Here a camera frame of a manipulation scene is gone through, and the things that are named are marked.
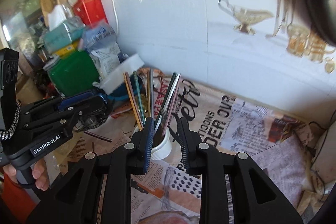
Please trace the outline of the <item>left hand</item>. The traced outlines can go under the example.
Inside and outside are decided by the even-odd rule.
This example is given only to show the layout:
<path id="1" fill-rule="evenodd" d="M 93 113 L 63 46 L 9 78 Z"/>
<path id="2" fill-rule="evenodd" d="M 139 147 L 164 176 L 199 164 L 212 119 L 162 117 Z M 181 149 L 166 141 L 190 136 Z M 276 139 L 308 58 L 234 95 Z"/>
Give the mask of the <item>left hand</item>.
<path id="1" fill-rule="evenodd" d="M 3 167 L 4 173 L 10 178 L 12 182 L 18 184 L 17 170 L 11 165 L 5 165 Z M 35 179 L 35 185 L 38 189 L 46 191 L 50 186 L 50 180 L 47 172 L 47 166 L 45 159 L 37 161 L 32 171 L 33 178 Z"/>

